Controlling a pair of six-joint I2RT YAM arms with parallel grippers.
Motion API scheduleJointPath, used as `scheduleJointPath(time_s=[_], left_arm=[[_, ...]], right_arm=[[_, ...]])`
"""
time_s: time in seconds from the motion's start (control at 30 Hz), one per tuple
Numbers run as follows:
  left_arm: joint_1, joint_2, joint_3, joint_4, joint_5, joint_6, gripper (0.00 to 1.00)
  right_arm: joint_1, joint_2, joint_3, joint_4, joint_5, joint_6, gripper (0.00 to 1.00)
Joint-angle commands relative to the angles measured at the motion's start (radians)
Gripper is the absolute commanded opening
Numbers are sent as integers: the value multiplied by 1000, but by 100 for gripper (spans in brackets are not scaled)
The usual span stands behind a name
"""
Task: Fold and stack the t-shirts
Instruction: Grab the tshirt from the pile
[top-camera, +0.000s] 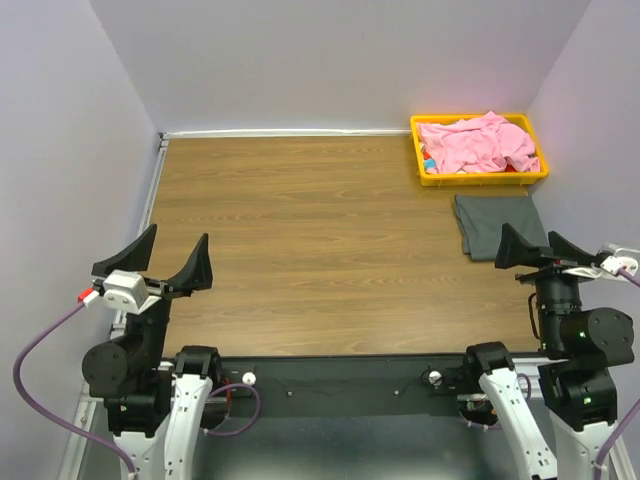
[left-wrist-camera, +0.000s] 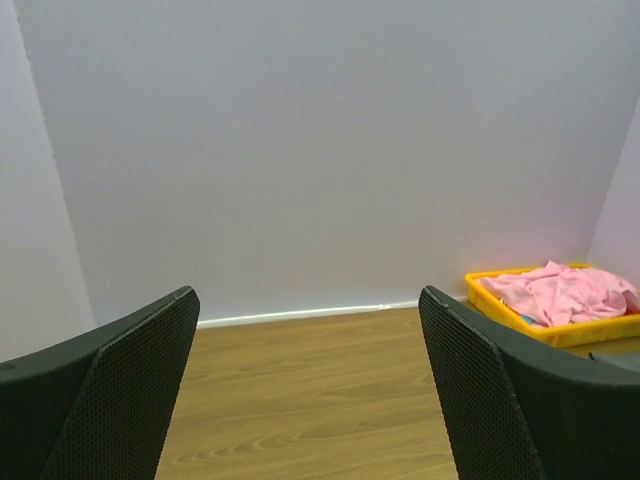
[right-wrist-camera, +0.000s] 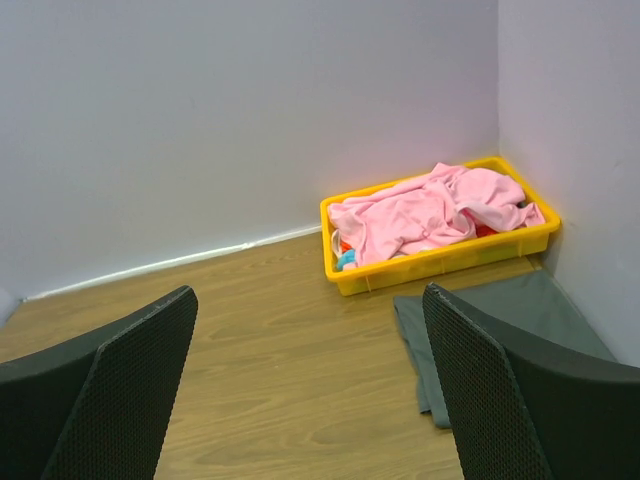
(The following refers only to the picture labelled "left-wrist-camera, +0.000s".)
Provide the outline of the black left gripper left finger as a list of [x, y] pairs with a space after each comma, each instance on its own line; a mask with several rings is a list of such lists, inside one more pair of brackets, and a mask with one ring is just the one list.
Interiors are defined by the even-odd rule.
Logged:
[[155, 477], [200, 312], [181, 287], [1, 365], [4, 479]]

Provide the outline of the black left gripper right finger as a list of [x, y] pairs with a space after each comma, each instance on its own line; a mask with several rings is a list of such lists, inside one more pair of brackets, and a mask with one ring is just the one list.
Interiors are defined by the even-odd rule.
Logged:
[[638, 478], [638, 372], [551, 347], [433, 286], [419, 314], [459, 478]]

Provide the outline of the pink t-shirt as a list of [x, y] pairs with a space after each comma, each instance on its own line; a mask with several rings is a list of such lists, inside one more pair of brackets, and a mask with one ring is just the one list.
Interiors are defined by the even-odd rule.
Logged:
[[550, 261], [521, 274], [481, 277], [478, 283], [540, 328], [639, 312], [637, 289], [626, 279], [595, 268], [572, 268]]

